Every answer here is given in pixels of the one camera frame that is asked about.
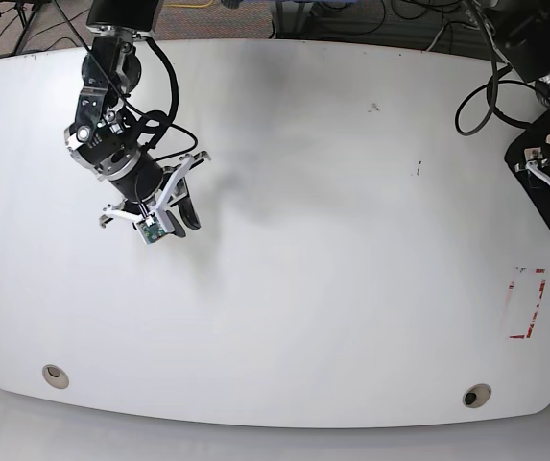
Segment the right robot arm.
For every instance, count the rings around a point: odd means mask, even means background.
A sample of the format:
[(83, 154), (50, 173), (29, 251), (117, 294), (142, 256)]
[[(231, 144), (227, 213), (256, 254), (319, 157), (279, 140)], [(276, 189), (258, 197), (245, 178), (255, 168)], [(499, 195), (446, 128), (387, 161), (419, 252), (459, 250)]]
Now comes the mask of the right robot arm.
[[(122, 195), (120, 204), (104, 207), (100, 226), (125, 220), (147, 245), (200, 228), (186, 176), (210, 158), (195, 146), (174, 153), (174, 166), (151, 155), (168, 131), (183, 130), (176, 123), (177, 75), (153, 38), (162, 7), (160, 1), (92, 3), (86, 27), (94, 38), (84, 46), (83, 87), (74, 122), (64, 133), (71, 157)], [(168, 76), (171, 102), (166, 111), (141, 111), (129, 101), (142, 74), (138, 40), (146, 42)]]

